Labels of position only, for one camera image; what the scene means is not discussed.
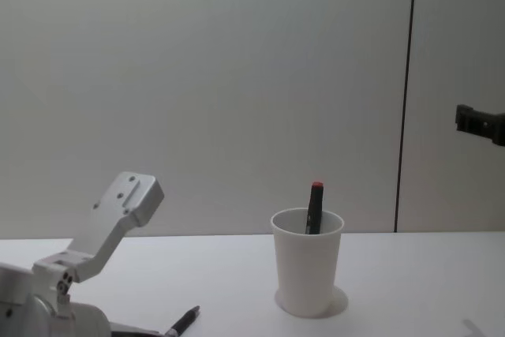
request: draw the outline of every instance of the table surface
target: table surface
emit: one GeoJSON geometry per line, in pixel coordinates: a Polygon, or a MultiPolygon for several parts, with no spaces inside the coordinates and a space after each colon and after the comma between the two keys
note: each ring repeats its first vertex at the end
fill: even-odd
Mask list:
{"type": "MultiPolygon", "coordinates": [[[[68,242],[0,241],[0,262],[30,268],[68,242]]],[[[299,319],[274,302],[271,235],[127,238],[71,294],[159,331],[200,305],[185,337],[505,336],[505,233],[344,234],[335,283],[347,310],[299,319]]]]}

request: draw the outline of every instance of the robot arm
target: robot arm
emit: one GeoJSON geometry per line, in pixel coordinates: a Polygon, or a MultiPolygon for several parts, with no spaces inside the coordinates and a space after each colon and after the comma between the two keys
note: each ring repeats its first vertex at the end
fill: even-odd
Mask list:
{"type": "Polygon", "coordinates": [[[61,252],[35,262],[34,294],[70,316],[68,290],[99,274],[125,234],[149,222],[164,195],[156,178],[123,172],[92,208],[83,233],[61,252]]]}

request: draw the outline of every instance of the white wall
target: white wall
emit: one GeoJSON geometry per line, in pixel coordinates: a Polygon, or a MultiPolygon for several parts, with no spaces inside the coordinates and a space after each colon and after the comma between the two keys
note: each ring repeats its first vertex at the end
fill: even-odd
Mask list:
{"type": "Polygon", "coordinates": [[[398,229],[505,230],[505,148],[456,106],[505,112],[505,0],[416,0],[398,229]]]}
{"type": "Polygon", "coordinates": [[[116,173],[146,234],[263,233],[326,183],[393,229],[410,0],[0,0],[0,237],[71,236],[116,173]]]}

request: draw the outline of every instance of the white paper cup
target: white paper cup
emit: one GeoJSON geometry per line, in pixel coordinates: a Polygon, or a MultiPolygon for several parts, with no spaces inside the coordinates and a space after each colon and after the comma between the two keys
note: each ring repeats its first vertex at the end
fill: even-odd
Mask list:
{"type": "Polygon", "coordinates": [[[337,256],[344,220],[323,211],[320,234],[305,234],[307,208],[291,208],[271,218],[279,301],[299,317],[318,317],[333,300],[337,256]]]}

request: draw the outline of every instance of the pen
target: pen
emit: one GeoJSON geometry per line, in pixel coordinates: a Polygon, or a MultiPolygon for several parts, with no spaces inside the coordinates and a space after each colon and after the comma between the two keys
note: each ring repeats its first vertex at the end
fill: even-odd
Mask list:
{"type": "Polygon", "coordinates": [[[323,183],[313,182],[307,208],[305,234],[319,234],[320,232],[321,218],[323,217],[323,189],[323,183]]]}
{"type": "Polygon", "coordinates": [[[179,337],[188,328],[189,325],[196,320],[196,317],[200,314],[200,306],[197,305],[195,308],[191,308],[188,312],[184,314],[183,317],[179,319],[177,323],[170,328],[170,330],[165,333],[165,337],[179,337]]]}

